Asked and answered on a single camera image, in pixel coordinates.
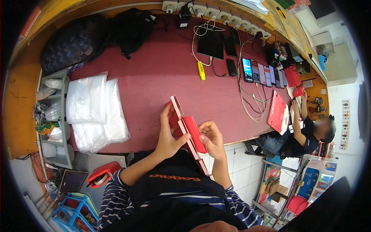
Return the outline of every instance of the striped shirt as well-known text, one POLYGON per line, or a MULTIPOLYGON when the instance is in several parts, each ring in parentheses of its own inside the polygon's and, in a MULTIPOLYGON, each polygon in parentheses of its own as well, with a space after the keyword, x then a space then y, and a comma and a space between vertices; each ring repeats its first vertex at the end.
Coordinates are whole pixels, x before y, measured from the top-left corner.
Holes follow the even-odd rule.
MULTIPOLYGON (((134 206, 129 196, 131 187, 123 183, 119 178, 121 170, 113 174, 113 178, 107 183, 106 189, 103 192, 98 219, 98 231, 109 226, 114 220, 121 220, 126 215, 133 214, 134 212, 134 206)), ((263 224, 261 217, 233 191, 233 185, 225 191, 229 204, 228 207, 231 209, 231 212, 248 228, 263 224)), ((209 204, 225 211, 224 199, 212 196, 202 190, 177 189, 174 192, 161 193, 159 197, 177 198, 193 204, 209 204)), ((151 201, 148 201, 140 207, 147 207, 150 204, 151 201)))

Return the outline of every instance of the charging cable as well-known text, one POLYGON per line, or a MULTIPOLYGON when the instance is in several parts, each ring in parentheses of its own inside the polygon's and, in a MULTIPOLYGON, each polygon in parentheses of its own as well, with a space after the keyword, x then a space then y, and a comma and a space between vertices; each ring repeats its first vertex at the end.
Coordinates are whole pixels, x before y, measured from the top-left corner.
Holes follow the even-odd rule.
MULTIPOLYGON (((238 65, 237 65, 237 78, 238 78, 238 84, 239 84, 239 91, 240 91, 240 97, 241 97, 242 106, 243 106, 243 108, 244 108, 246 114, 247 114, 247 115, 248 115, 248 116, 249 116, 249 117, 250 117, 254 122, 261 122, 261 121, 263 120, 263 116, 264 116, 265 110, 263 111, 263 110, 261 109, 260 105, 258 104, 258 101, 262 102, 262 103, 263 103, 263 106, 265 106, 264 103, 267 102, 268 100, 263 101, 263 100, 259 100, 259 99, 257 99, 257 98, 255 97, 254 94, 251 95, 251 94, 247 93, 247 92, 242 88, 242 86, 241 86, 241 75, 240 75, 240 72, 241 72, 240 69, 241 69, 241 68, 240 68, 240 67, 241 67, 241 55, 242 55, 242 49, 243 49, 243 46, 244 46, 246 43, 248 43, 248 42, 252 43, 251 40, 253 40, 253 39, 255 38, 255 36, 252 37, 252 38, 250 38, 249 35, 247 35, 247 36, 248 36, 249 40, 247 40, 247 41, 244 42, 244 43, 241 43, 240 34, 238 33, 238 37, 239 37, 240 44, 241 44, 240 54, 239 54, 239 59, 238 59, 238 65), (244 97, 243 97, 243 95, 242 95, 242 91, 244 91, 245 93, 249 94, 249 95, 254 99, 256 105, 258 106, 258 108, 259 108, 259 110, 260 110, 260 114, 261 114, 260 117, 258 117, 258 118, 253 118, 253 117, 249 114, 249 112, 248 112, 247 109, 246 109, 245 103, 244 103, 244 97)), ((259 91, 259 89, 258 89, 258 87, 257 87, 257 83, 255 83, 255 86, 256 86, 256 90, 257 90, 257 92, 258 92, 259 95, 260 95, 260 98, 263 99, 263 97, 262 97, 262 95, 260 94, 260 91, 259 91)))
POLYGON ((201 64, 203 64, 203 65, 205 65, 205 66, 210 66, 210 65, 212 64, 213 57, 210 56, 210 64, 205 64, 205 63, 201 62, 199 59, 197 59, 196 55, 194 54, 194 49, 193 49, 193 47, 194 47, 194 38, 196 37, 196 35, 198 35, 198 36, 204 36, 204 35, 206 35, 206 33, 207 33, 208 30, 217 31, 217 32, 225 31, 225 29, 220 28, 220 27, 216 27, 216 26, 215 26, 215 19, 210 19, 209 21, 207 21, 207 22, 205 22, 205 23, 203 23, 203 24, 201 24, 201 25, 198 25, 198 26, 194 26, 194 27, 193 27, 194 35, 193 35, 193 39, 192 39, 192 54, 193 54, 193 57, 194 57, 198 62, 200 62, 201 64), (202 35, 200 35, 200 34, 197 33, 197 32, 199 31, 199 28, 200 28, 200 27, 206 29, 205 33, 203 33, 202 35))
POLYGON ((214 61, 214 59, 211 61, 211 65, 212 65, 212 67, 213 67, 214 74, 215 74, 216 76, 218 76, 218 77, 225 77, 225 76, 228 76, 228 74, 224 74, 224 75, 222 75, 222 76, 216 74, 215 69, 214 69, 214 62, 213 62, 213 61, 214 61))

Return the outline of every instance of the hand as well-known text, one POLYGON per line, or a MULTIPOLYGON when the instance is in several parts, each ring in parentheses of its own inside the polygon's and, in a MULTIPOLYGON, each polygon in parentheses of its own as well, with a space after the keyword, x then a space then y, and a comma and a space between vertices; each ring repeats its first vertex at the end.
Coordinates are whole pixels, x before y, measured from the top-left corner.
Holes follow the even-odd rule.
POLYGON ((173 128, 171 130, 169 124, 169 118, 174 113, 175 110, 173 104, 167 105, 164 111, 161 113, 161 131, 155 153, 162 156, 164 160, 175 155, 180 147, 191 138, 190 134, 184 134, 178 140, 174 139, 172 133, 174 133, 174 131, 178 128, 173 128))
POLYGON ((307 99, 307 97, 308 97, 308 94, 306 93, 305 90, 304 90, 303 92, 304 92, 304 94, 301 95, 301 99, 302 99, 303 102, 306 102, 306 99, 307 99))
POLYGON ((214 121, 206 121, 198 126, 201 135, 200 141, 206 146, 209 155, 217 160, 226 159, 223 138, 214 121))
POLYGON ((292 109, 294 111, 294 114, 299 114, 300 113, 299 104, 295 99, 291 101, 291 106, 292 106, 292 109))

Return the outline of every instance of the red tabletop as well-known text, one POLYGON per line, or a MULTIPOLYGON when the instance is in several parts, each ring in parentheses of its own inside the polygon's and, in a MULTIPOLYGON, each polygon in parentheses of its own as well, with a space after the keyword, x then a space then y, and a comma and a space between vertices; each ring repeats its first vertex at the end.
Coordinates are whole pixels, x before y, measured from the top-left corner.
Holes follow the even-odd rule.
MULTIPOLYGON (((196 123, 205 120, 214 120, 223 133, 224 143, 253 138, 259 134, 272 131, 267 123, 271 101, 267 102, 266 113, 260 123, 254 122, 246 114, 239 94, 237 77, 217 77, 211 66, 204 66, 206 80, 201 81, 197 61, 192 55, 192 41, 186 40, 177 34, 192 39, 193 27, 176 29, 174 23, 165 30, 155 30, 143 46, 131 54, 127 60, 121 55, 119 47, 106 49, 105 52, 93 60, 85 63, 84 67, 69 74, 71 80, 81 79, 97 73, 108 71, 108 80, 119 78, 121 103, 125 119, 131 134, 130 140, 124 143, 111 144, 101 153, 127 153, 154 149, 160 131, 160 113, 170 96, 176 95, 184 111, 184 115, 192 115, 196 123)), ((242 42, 247 35, 240 32, 242 42)), ((252 44, 244 46, 243 58, 256 60, 267 66, 265 53, 256 42, 254 51, 252 44)), ((194 51, 199 60, 208 64, 210 58, 197 54, 197 36, 194 51)), ((218 75, 228 73, 225 59, 233 59, 237 66, 237 58, 226 56, 224 60, 214 60, 214 67, 218 75)), ((256 98, 260 96, 255 84, 248 84, 242 80, 243 88, 256 98)), ((258 85, 263 95, 263 86, 258 85)), ((264 87, 267 98, 271 98, 273 88, 264 87)), ((286 89, 277 89, 286 103, 290 97, 286 89)), ((244 93, 244 97, 252 107, 259 111, 254 99, 244 93)), ((248 104, 248 112, 254 118, 259 117, 248 104)), ((69 143, 78 151, 73 133, 69 143)))

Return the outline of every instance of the jeans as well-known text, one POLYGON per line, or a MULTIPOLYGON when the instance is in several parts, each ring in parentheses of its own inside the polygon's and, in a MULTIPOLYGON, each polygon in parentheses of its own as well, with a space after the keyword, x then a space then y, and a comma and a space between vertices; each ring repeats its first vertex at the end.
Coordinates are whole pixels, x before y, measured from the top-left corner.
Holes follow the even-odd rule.
POLYGON ((271 136, 269 134, 262 134, 255 141, 261 146, 270 151, 274 155, 279 155, 282 147, 285 145, 287 138, 289 137, 289 131, 286 131, 283 135, 271 136))

